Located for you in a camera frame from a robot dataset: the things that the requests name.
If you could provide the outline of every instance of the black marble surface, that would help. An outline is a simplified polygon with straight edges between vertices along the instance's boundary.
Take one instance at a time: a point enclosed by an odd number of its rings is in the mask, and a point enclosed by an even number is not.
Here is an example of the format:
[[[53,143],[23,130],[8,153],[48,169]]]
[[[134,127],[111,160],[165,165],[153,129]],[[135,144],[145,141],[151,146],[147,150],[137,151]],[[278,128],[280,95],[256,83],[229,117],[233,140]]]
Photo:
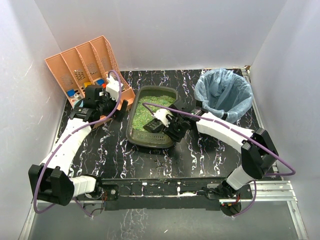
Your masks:
[[[186,104],[195,106],[195,84],[205,71],[124,71],[121,74],[135,93],[144,85],[171,87],[179,92]],[[242,75],[240,69],[233,71]],[[71,105],[67,102],[59,136],[70,112]],[[194,131],[188,132],[180,143],[168,149],[134,145],[126,138],[129,114],[122,122],[109,121],[86,137],[70,166],[69,177],[84,174],[102,178],[227,177],[241,163],[241,155],[232,147]],[[236,124],[257,129],[259,125],[253,108]]]

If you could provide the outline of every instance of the gray plastic tray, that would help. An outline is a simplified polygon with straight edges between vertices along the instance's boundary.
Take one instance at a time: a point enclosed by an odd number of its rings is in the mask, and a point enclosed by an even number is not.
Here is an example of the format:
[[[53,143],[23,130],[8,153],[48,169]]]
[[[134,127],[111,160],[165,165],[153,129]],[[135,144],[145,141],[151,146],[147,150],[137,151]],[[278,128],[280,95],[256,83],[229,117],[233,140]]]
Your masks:
[[[175,99],[179,98],[178,92],[166,86],[143,86],[140,88],[135,96],[132,108],[130,110],[130,117],[126,128],[126,138],[130,143],[147,147],[147,148],[169,148],[174,145],[170,137],[164,133],[151,133],[136,130],[132,127],[132,121],[136,114],[138,102],[143,97],[154,96],[169,96]]]

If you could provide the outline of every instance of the blue trash bag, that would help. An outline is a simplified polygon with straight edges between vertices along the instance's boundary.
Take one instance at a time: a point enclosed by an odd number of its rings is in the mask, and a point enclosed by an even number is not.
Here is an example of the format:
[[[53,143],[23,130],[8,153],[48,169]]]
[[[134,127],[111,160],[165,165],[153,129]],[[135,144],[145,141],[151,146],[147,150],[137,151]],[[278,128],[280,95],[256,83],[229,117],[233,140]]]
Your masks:
[[[194,88],[195,99],[202,107],[226,121],[234,123],[251,108],[254,94],[244,77],[223,68],[203,74]]]

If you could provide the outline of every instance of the gray floor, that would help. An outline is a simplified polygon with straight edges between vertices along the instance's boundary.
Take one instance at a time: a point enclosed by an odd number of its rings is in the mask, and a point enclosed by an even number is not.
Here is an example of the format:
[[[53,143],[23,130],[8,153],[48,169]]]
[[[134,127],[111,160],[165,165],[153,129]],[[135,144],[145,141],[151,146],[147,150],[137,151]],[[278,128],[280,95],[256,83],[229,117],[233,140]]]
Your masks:
[[[36,214],[29,240],[297,240],[287,202],[256,202],[236,219],[204,209],[130,209],[86,217],[75,203]]]

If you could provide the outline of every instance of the gray wall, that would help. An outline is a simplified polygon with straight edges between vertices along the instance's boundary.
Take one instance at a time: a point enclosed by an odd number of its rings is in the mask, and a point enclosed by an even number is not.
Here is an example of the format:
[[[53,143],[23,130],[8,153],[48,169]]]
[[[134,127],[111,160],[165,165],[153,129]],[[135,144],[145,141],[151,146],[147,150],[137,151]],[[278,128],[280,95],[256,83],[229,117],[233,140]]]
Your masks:
[[[45,65],[60,49],[37,5],[0,2],[0,238],[16,240],[31,206],[29,167],[50,151],[65,97]]]
[[[320,239],[319,38],[320,1],[290,0],[251,68],[265,127],[296,168],[290,180],[311,240]]]
[[[121,70],[251,65],[286,0],[35,0],[59,47],[100,35]]]

